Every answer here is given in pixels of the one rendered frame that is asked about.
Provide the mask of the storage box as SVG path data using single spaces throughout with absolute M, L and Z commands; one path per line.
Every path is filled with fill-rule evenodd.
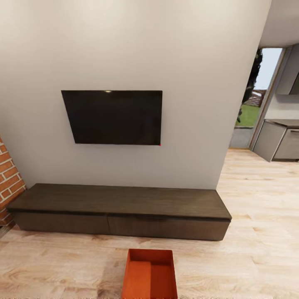
M 178 299 L 172 250 L 129 249 L 121 299 Z

